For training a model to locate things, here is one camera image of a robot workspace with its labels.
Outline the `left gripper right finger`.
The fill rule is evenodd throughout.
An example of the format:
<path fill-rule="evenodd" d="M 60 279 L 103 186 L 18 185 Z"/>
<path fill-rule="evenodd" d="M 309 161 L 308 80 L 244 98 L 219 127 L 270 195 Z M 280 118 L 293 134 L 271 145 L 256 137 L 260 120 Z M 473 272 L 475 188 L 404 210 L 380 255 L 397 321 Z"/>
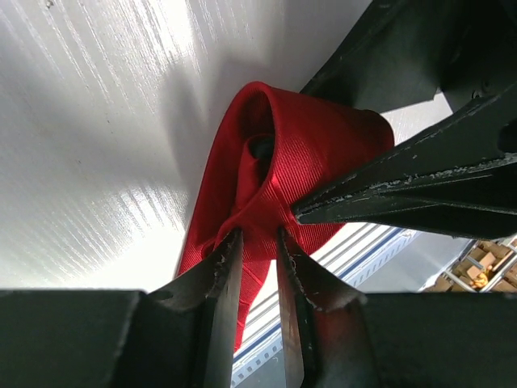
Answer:
<path fill-rule="evenodd" d="M 514 293 L 362 293 L 276 235 L 289 387 L 513 387 Z"/>

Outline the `red necktie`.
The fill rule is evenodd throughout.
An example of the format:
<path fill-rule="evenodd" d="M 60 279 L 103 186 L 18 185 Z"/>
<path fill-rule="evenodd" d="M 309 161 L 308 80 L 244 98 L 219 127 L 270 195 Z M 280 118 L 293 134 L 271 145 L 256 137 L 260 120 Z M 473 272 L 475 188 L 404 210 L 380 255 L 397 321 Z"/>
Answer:
<path fill-rule="evenodd" d="M 292 205 L 393 145 L 389 123 L 373 111 L 262 82 L 235 95 L 212 143 L 179 273 L 207 258 L 231 230 L 242 231 L 236 346 L 276 257 L 277 230 L 285 228 L 312 254 L 340 229 L 330 223 L 300 225 Z"/>

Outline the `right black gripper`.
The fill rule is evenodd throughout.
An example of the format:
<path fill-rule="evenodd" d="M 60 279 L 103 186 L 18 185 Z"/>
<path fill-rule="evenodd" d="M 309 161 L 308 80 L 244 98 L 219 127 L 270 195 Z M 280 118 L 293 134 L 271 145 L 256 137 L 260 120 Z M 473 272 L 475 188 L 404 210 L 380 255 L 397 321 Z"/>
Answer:
<path fill-rule="evenodd" d="M 442 92 L 457 111 L 515 82 L 514 1 L 373 1 L 302 91 L 376 112 Z"/>

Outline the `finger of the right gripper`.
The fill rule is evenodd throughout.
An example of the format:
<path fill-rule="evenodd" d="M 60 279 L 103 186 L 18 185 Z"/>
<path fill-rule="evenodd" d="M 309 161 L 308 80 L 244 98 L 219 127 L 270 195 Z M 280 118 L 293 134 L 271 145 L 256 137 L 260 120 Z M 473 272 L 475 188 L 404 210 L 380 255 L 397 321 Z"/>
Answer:
<path fill-rule="evenodd" d="M 516 232 L 516 86 L 477 98 L 293 206 L 301 224 L 372 222 L 451 236 Z"/>

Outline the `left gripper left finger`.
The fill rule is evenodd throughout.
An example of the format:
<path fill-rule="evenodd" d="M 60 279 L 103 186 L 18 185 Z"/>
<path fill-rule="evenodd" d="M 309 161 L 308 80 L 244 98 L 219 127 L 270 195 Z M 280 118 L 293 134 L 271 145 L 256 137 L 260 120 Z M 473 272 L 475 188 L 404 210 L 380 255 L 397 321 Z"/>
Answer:
<path fill-rule="evenodd" d="M 166 286 L 4 290 L 4 387 L 227 387 L 242 233 Z"/>

